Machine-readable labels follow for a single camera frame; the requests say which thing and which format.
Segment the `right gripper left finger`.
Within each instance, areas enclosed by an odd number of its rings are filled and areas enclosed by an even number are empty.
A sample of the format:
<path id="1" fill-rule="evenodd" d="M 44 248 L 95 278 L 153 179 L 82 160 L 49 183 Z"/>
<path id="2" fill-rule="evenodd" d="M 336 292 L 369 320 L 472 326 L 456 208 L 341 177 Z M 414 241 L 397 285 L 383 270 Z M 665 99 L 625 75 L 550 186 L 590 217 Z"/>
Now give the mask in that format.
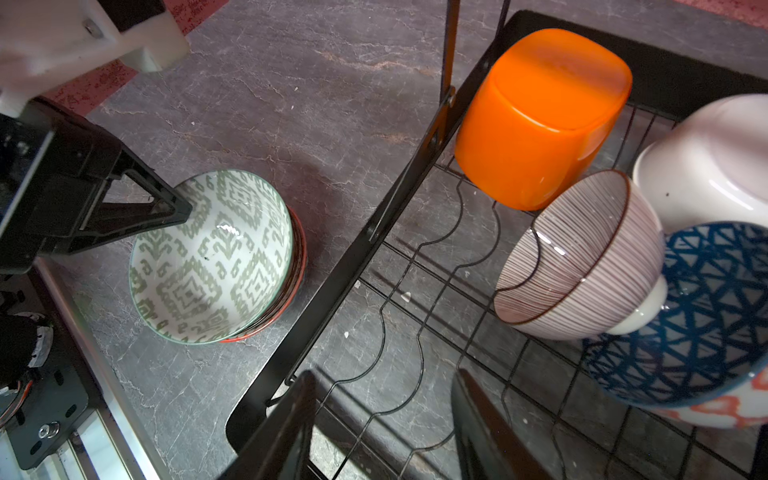
<path id="1" fill-rule="evenodd" d="M 221 479 L 310 479 L 316 380 L 302 373 L 246 441 Z"/>

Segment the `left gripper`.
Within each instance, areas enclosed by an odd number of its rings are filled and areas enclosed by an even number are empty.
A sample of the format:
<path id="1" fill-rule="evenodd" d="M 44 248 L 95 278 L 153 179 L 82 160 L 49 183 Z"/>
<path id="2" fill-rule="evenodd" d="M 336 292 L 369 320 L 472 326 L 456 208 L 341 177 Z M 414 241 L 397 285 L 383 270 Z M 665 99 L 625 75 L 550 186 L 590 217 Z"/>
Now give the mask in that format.
<path id="1" fill-rule="evenodd" d="M 112 170 L 121 142 L 107 130 L 44 98 L 17 118 L 1 116 L 1 272 L 23 274 L 38 256 L 65 255 L 185 223 L 191 203 L 151 168 Z M 124 177 L 150 202 L 105 202 Z"/>

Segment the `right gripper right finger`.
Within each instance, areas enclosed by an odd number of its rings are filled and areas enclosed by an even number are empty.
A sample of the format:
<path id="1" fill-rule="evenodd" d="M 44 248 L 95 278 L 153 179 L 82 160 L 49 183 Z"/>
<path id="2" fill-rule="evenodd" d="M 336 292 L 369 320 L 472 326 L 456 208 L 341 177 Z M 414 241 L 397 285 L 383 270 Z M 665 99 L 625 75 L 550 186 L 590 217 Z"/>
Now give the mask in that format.
<path id="1" fill-rule="evenodd" d="M 465 369 L 453 377 L 451 407 L 463 479 L 551 477 Z"/>

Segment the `green patterned bowl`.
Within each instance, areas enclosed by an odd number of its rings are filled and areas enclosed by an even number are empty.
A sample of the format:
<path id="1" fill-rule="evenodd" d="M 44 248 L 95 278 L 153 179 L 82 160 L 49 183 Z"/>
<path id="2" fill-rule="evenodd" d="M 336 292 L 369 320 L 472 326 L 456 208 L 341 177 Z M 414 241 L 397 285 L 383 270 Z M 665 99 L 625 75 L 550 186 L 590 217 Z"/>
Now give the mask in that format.
<path id="1" fill-rule="evenodd" d="M 136 237 L 131 297 L 161 337 L 217 343 L 257 320 L 281 291 L 293 255 L 290 212 L 270 183 L 244 170 L 199 174 L 177 191 L 190 217 Z"/>

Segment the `blue patterned bowl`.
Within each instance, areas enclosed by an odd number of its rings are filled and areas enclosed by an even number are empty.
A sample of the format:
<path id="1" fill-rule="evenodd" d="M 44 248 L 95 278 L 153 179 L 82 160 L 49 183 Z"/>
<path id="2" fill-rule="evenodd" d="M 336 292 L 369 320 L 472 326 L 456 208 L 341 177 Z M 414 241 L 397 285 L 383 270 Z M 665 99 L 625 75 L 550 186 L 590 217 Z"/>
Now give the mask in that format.
<path id="1" fill-rule="evenodd" d="M 739 222 L 672 234 L 657 317 L 585 340 L 585 368 L 609 394 L 698 427 L 767 421 L 767 230 Z"/>

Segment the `orange bowl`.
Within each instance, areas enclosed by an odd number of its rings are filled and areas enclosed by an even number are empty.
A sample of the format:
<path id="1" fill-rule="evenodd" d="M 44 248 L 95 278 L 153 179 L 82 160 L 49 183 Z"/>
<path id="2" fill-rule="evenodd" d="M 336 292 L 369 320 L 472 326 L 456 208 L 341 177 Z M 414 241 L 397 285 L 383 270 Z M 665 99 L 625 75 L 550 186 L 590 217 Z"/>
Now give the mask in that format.
<path id="1" fill-rule="evenodd" d="M 586 171 L 628 100 L 619 56 L 576 33 L 535 31 L 506 50 L 459 129 L 455 158 L 497 202 L 546 207 Z"/>

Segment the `white bowl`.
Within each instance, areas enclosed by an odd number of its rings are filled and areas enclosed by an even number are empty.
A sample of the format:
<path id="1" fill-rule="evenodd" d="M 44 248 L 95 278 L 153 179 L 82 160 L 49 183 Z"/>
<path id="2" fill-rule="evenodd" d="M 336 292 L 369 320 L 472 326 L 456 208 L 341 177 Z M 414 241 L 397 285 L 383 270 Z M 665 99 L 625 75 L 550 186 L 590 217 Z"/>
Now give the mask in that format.
<path id="1" fill-rule="evenodd" d="M 665 234 L 712 222 L 767 225 L 767 96 L 710 103 L 648 146 L 632 179 Z"/>

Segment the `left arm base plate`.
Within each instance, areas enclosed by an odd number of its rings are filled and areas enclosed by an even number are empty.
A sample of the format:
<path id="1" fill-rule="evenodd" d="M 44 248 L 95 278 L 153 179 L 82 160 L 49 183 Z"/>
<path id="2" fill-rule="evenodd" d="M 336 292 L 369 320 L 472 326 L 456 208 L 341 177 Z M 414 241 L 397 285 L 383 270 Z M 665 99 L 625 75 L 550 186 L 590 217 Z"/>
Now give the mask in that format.
<path id="1" fill-rule="evenodd" d="M 94 393 L 82 362 L 51 355 L 34 374 L 26 400 L 6 425 L 18 467 L 34 469 L 55 453 L 92 413 Z"/>

